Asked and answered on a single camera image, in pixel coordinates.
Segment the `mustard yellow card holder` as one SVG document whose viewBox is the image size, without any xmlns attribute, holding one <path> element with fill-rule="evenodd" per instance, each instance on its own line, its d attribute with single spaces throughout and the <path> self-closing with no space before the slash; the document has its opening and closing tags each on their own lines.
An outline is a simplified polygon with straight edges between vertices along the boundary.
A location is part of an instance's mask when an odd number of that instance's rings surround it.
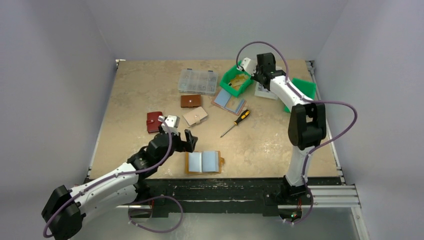
<svg viewBox="0 0 424 240">
<path fill-rule="evenodd" d="M 220 151 L 194 151 L 185 153 L 185 173 L 187 175 L 220 174 L 225 159 Z"/>
</svg>

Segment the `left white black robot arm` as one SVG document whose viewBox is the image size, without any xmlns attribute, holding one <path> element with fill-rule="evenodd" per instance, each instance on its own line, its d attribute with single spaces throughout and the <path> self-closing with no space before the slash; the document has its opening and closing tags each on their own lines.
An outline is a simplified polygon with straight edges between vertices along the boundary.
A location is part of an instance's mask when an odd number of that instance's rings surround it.
<svg viewBox="0 0 424 240">
<path fill-rule="evenodd" d="M 80 186 L 67 189 L 57 187 L 50 195 L 41 215 L 46 225 L 44 238 L 68 240 L 78 233 L 84 223 L 96 217 L 101 210 L 108 211 L 119 205 L 155 203 L 168 196 L 150 194 L 145 179 L 156 173 L 174 152 L 192 153 L 198 137 L 191 131 L 180 133 L 160 130 L 154 138 L 115 170 Z"/>
</svg>

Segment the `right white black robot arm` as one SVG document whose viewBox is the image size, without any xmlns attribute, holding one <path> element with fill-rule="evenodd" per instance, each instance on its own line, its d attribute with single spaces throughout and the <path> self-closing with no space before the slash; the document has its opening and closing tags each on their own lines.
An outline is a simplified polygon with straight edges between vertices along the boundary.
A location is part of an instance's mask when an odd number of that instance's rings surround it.
<svg viewBox="0 0 424 240">
<path fill-rule="evenodd" d="M 327 136 L 326 108 L 302 94 L 289 79 L 287 71 L 276 69 L 272 53 L 256 56 L 257 65 L 252 79 L 275 94 L 288 108 L 290 119 L 288 137 L 293 146 L 289 169 L 280 186 L 279 196 L 294 198 L 307 191 L 307 172 L 312 150 Z"/>
</svg>

